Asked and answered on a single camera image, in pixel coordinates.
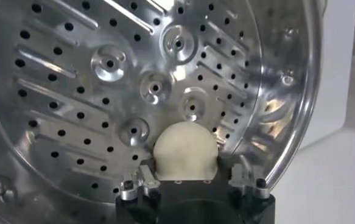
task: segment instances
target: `white dough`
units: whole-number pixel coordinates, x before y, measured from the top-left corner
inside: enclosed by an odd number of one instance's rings
[[[153,153],[159,180],[212,180],[217,172],[216,140],[193,122],[180,122],[165,129]]]

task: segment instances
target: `metal surface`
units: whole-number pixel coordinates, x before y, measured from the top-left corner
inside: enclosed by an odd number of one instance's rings
[[[138,197],[138,185],[132,180],[126,180],[121,184],[121,199],[131,201]]]
[[[271,188],[311,116],[319,15],[311,0],[0,0],[0,217],[112,222],[123,176],[179,121]]]
[[[150,171],[148,165],[141,165],[139,167],[139,171],[141,172],[143,183],[143,194],[146,197],[151,197],[152,194],[156,194],[158,187],[160,186],[160,182],[156,180]]]

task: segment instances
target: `metal bracket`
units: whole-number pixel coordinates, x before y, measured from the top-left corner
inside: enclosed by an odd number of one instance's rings
[[[154,178],[148,165],[141,165],[139,171],[143,177],[142,186],[144,195],[146,197],[153,197],[154,194],[158,193],[158,188],[161,183]]]
[[[133,178],[125,177],[124,181],[121,183],[121,199],[124,201],[132,201],[138,197],[138,180]]]
[[[246,181],[244,180],[244,168],[242,164],[234,164],[231,168],[231,180],[228,184],[232,187],[238,188],[242,195],[246,194]]]

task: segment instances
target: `white wall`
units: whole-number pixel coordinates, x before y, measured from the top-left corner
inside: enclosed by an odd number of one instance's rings
[[[305,147],[339,130],[345,121],[355,26],[355,0],[328,0],[323,17],[323,64],[319,95]]]
[[[355,223],[355,51],[350,77],[345,126],[298,152],[272,192],[276,223]]]

